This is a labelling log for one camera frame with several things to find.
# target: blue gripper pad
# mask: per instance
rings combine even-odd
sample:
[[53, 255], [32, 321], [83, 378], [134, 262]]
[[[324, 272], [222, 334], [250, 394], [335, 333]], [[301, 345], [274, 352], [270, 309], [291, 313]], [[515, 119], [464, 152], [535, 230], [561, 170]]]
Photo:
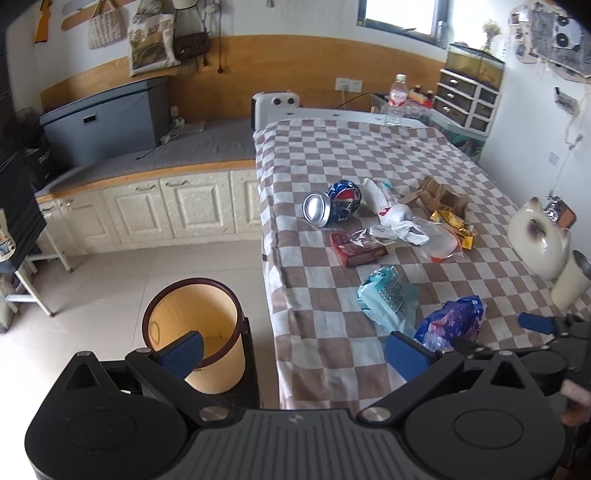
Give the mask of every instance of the blue gripper pad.
[[390, 334], [384, 344], [386, 361], [410, 382], [434, 364], [438, 356], [403, 333]]
[[545, 335], [556, 335], [558, 330], [552, 317], [541, 317], [531, 313], [520, 313], [517, 322], [521, 328], [527, 328]]
[[203, 337], [192, 331], [154, 352], [152, 359], [172, 376], [184, 380], [203, 360], [204, 352]]

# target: plastic bottle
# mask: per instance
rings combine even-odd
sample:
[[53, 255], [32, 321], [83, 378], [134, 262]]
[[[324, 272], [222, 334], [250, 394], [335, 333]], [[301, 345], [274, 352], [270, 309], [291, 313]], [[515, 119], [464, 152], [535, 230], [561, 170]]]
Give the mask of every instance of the plastic bottle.
[[386, 125], [400, 125], [404, 117], [404, 104], [408, 98], [408, 87], [406, 86], [406, 75], [396, 75], [396, 83], [390, 90], [390, 101]]

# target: red package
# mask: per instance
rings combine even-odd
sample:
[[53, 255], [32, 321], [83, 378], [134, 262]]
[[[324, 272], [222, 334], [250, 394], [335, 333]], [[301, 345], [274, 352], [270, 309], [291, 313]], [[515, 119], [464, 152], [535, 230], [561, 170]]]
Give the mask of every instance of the red package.
[[379, 242], [368, 238], [360, 240], [357, 236], [353, 240], [351, 234], [343, 231], [330, 236], [330, 244], [344, 267], [357, 267], [388, 255], [386, 247]]

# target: gray storage box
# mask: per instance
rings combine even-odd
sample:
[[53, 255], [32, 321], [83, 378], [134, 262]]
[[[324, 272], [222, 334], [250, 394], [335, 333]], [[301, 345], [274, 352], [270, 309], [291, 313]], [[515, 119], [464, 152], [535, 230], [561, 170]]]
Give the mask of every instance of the gray storage box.
[[43, 115], [52, 155], [72, 168], [158, 146], [170, 130], [167, 82], [141, 80]]

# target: yellow trash can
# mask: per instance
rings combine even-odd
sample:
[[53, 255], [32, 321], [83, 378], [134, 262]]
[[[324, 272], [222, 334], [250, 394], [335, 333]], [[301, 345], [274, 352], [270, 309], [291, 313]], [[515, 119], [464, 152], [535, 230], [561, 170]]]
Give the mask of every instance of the yellow trash can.
[[209, 278], [188, 278], [158, 293], [144, 313], [147, 346], [161, 350], [191, 330], [203, 337], [204, 356], [185, 381], [206, 394], [224, 393], [245, 368], [240, 302], [227, 286]]

